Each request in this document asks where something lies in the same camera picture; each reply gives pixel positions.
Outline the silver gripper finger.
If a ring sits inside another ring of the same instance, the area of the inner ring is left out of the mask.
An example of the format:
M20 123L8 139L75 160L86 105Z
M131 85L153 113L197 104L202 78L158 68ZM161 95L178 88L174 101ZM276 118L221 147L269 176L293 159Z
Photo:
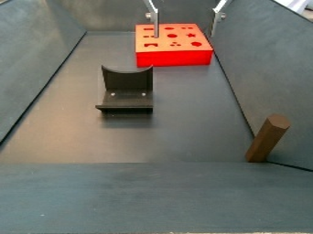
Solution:
M154 37L159 37L159 10L155 7L151 0L143 0L146 8L149 9L149 12L146 13L146 19L150 20L150 22L154 25Z
M217 4L217 6L213 8L213 13L214 13L214 17L213 17L213 23L211 23L211 28L210 28L210 36L214 37L215 34L215 29L217 29L217 25L221 21L221 19L223 18L223 8L227 5L229 0L221 0Z

